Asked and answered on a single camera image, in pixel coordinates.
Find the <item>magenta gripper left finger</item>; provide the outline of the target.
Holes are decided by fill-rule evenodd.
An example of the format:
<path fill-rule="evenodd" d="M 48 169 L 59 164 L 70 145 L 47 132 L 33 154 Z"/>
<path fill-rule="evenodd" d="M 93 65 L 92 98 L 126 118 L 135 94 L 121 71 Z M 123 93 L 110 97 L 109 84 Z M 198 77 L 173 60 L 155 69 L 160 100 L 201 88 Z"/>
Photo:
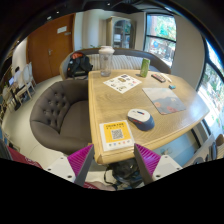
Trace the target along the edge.
<path fill-rule="evenodd" d="M 76 176 L 74 183 L 83 186 L 94 157 L 94 145 L 86 146 L 67 157 Z"/>

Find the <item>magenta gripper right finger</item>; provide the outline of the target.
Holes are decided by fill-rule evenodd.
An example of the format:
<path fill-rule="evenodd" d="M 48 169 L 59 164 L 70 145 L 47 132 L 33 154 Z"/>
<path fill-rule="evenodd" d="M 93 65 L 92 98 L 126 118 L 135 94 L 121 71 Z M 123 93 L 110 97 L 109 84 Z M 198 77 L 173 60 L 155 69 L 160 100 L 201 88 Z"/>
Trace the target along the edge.
<path fill-rule="evenodd" d="M 134 155 L 144 184 L 152 183 L 152 176 L 161 156 L 139 144 L 134 144 Z"/>

